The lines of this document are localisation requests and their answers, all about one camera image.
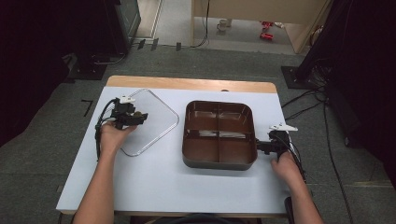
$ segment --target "tray compartment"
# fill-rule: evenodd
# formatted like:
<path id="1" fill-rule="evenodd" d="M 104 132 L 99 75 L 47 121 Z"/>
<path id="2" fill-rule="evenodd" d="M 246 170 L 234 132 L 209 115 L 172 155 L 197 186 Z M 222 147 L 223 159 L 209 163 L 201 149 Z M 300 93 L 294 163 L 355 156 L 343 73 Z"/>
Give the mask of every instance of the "tray compartment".
<path id="1" fill-rule="evenodd" d="M 247 170 L 257 159 L 250 108 L 222 102 L 189 103 L 182 152 L 190 167 Z"/>

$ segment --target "table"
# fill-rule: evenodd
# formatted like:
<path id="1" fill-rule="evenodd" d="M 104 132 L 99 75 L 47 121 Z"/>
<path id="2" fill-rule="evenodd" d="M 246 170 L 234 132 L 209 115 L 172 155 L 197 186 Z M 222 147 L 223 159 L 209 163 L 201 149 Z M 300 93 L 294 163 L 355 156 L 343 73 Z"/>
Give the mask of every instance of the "table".
<path id="1" fill-rule="evenodd" d="M 194 17 L 206 17 L 208 0 L 191 0 L 191 45 Z M 290 42 L 300 53 L 309 36 L 323 24 L 332 0 L 212 0 L 209 18 L 285 23 Z"/>
<path id="2" fill-rule="evenodd" d="M 248 105 L 253 111 L 257 138 L 268 141 L 269 126 L 284 122 L 274 84 L 165 77 L 116 76 L 109 79 L 67 178 L 57 210 L 74 214 L 88 187 L 96 166 L 93 127 L 105 104 L 114 97 L 142 88 L 149 88 L 175 110 L 179 115 L 179 124 L 138 157 L 130 158 L 121 152 L 117 154 L 114 174 L 116 214 L 285 216 L 283 201 L 290 193 L 283 181 L 272 172 L 270 160 L 276 155 L 259 152 L 258 159 L 247 171 L 229 171 L 190 168 L 183 163 L 181 154 L 185 108 L 192 100 Z M 149 115 L 144 125 L 149 125 Z"/>

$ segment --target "wooden table edge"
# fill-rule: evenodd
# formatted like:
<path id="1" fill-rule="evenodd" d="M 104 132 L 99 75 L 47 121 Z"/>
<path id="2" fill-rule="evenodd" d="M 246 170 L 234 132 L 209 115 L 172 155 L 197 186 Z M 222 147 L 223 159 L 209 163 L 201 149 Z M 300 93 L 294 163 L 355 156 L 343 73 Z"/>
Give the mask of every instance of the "wooden table edge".
<path id="1" fill-rule="evenodd" d="M 112 76 L 108 79 L 106 86 L 192 91 L 241 91 L 276 93 L 276 86 L 274 85 L 274 83 L 271 82 L 250 82 L 177 77 Z"/>

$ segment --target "forearm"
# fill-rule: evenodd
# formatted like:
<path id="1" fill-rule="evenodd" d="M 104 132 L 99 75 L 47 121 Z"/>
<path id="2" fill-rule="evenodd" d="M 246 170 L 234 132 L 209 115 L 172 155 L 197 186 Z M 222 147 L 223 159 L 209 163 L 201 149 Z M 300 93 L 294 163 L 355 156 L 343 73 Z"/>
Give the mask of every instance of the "forearm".
<path id="1" fill-rule="evenodd" d="M 315 207 L 308 187 L 301 179 L 290 185 L 291 202 L 293 206 L 294 222 L 300 223 L 323 223 L 317 208 Z"/>
<path id="2" fill-rule="evenodd" d="M 115 155 L 102 153 L 73 223 L 113 223 Z"/>

